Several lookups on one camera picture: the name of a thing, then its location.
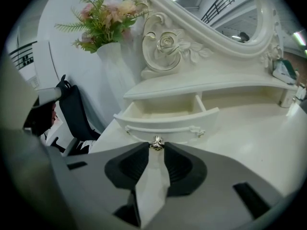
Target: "shelf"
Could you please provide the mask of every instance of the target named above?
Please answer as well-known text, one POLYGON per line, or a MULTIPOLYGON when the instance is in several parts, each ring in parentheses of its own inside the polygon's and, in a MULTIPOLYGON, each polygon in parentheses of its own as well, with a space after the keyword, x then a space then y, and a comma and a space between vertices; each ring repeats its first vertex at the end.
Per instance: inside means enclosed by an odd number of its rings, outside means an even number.
POLYGON ((247 86, 269 86, 288 90, 297 89, 296 86, 288 85, 266 73, 262 75, 242 73, 204 75, 201 72, 193 71, 145 80, 130 89, 124 95, 124 99, 149 99, 247 86))

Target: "chair backrest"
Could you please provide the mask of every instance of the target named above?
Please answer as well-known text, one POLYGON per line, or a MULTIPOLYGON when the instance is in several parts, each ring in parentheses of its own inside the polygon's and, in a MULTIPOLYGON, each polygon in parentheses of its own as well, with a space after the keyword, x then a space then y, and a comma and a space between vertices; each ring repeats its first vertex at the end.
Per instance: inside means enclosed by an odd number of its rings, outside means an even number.
POLYGON ((100 135, 93 131, 88 124, 77 85, 72 86, 69 89, 69 94, 60 99, 59 106, 74 137, 80 141, 99 138, 100 135))

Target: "white vanity table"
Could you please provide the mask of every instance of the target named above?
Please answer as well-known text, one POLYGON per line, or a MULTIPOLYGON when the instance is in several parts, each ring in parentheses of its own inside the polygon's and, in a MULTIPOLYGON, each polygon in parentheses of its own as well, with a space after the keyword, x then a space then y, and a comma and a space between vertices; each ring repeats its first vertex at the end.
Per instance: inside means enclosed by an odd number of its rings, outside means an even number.
POLYGON ((160 135, 231 157, 283 196, 297 190, 307 169, 307 115, 293 101, 296 86, 270 74, 282 49, 279 19, 269 1, 255 0, 258 27, 245 44, 171 0, 144 3, 153 10, 143 34, 146 80, 123 96, 125 109, 114 115, 91 152, 160 135), (163 62, 155 50, 165 39, 175 46, 163 62))

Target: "oval mirror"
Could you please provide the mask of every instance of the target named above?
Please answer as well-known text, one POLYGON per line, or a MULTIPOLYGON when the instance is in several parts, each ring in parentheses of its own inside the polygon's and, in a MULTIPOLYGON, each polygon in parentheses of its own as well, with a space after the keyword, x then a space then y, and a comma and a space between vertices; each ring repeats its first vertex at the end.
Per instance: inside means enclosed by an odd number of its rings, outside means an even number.
POLYGON ((173 0, 223 35, 246 43, 257 28, 254 0, 173 0))
POLYGON ((193 36, 242 58, 260 55, 268 47, 278 20, 270 0, 150 1, 193 36))

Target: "drawer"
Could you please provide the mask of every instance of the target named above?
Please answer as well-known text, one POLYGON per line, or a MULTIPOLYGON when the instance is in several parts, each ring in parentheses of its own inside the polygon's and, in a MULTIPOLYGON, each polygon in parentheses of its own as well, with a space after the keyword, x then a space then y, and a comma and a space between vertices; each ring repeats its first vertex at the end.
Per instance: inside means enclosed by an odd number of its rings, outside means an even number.
POLYGON ((119 125, 138 140, 187 142, 207 135, 214 127, 219 109, 206 110, 196 94, 137 100, 121 114, 119 125))

